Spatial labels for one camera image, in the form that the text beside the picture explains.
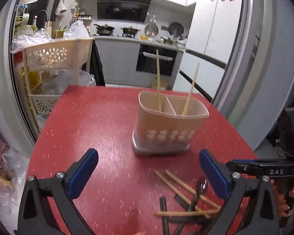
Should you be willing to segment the white refrigerator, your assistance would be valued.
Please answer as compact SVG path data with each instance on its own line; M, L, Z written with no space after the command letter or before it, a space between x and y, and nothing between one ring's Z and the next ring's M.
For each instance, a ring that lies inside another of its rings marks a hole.
M236 40L243 0L196 0L174 91L214 98Z

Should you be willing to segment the beige plastic storage rack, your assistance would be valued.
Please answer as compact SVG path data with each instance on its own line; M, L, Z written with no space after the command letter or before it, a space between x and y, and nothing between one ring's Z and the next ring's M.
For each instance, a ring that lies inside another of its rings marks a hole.
M41 93L42 84L46 79L41 79L41 82L32 88L28 73L72 70L73 84L77 85L79 70L84 64L89 68L92 43L92 38L56 39L53 42L27 47L22 51L25 85L35 118L50 114L60 95Z

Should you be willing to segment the brown pot on stove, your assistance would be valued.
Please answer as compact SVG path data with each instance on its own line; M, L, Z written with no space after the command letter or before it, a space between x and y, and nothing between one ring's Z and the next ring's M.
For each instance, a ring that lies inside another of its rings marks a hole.
M133 28L132 26L121 28L121 30L122 36L129 38L135 38L135 36L140 32L140 29Z

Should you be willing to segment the black range hood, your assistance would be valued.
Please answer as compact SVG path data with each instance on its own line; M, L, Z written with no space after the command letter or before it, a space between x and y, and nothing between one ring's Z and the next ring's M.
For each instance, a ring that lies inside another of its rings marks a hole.
M144 22L151 0L97 0L99 19Z

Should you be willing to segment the beige utensil holder caddy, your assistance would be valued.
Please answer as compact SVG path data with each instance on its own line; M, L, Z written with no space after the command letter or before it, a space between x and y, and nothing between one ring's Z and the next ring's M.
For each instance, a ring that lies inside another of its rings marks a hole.
M203 122L207 107L193 97L142 91L132 132L133 152L159 155L185 152Z

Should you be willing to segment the cardboard box on floor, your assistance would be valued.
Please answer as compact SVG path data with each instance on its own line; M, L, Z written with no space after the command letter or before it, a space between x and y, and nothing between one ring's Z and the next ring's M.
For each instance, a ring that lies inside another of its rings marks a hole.
M161 90L167 90L168 85L169 85L169 80L163 79L163 78L160 79L160 89ZM155 90L158 88L158 79L157 78L155 78L153 80L151 88L155 89Z

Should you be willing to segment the black wok on stove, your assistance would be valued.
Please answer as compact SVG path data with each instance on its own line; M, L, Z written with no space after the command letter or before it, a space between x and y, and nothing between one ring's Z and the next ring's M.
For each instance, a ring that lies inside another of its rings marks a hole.
M114 27L109 26L107 24L105 25L94 24L94 26L96 26L96 33L99 36L112 36L113 31L115 29Z

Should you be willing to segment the long bamboo chopstick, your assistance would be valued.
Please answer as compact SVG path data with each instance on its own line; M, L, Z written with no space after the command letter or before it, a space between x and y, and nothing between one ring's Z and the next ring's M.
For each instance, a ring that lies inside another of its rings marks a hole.
M182 116L185 116L186 113L187 113L189 103L190 103L190 99L191 99L191 96L192 96L192 93L193 93L194 85L195 85L195 82L196 82L196 79L197 79L197 76L198 76L199 66L200 66L200 63L198 62L196 70L195 70L194 78L192 79L191 89L189 91L189 95L187 97L187 100L186 100L184 108L183 108Z

